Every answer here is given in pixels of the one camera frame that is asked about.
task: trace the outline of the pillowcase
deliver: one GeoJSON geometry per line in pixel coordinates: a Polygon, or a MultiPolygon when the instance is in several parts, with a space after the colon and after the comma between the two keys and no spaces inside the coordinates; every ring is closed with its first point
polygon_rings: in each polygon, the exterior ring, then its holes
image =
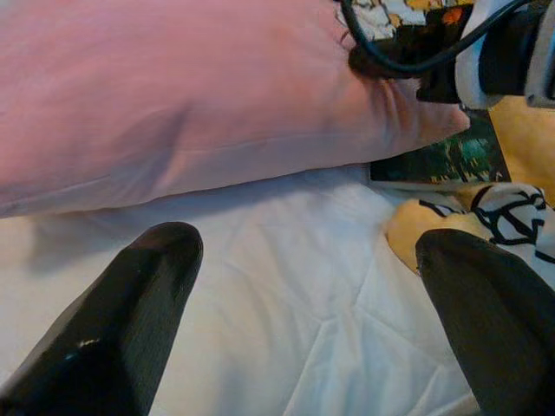
{"type": "Polygon", "coordinates": [[[367,162],[467,127],[349,70],[332,0],[21,0],[0,21],[0,217],[367,162]]]}

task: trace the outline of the bed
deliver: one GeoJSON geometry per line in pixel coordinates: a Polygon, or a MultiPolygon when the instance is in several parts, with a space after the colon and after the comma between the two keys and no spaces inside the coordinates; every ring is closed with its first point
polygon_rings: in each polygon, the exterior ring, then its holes
{"type": "Polygon", "coordinates": [[[0,381],[146,228],[206,252],[152,415],[442,415],[477,405],[383,224],[403,198],[355,167],[134,207],[0,221],[0,381]]]}

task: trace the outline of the patterned fabric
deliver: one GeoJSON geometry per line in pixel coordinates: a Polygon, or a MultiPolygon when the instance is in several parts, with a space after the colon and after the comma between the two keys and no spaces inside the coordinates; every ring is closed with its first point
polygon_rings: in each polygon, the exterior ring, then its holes
{"type": "Polygon", "coordinates": [[[465,210],[423,200],[420,206],[442,218],[454,213],[475,216],[485,227],[490,243],[522,257],[543,278],[555,282],[555,211],[545,202],[541,189],[490,185],[479,189],[465,210]]]}

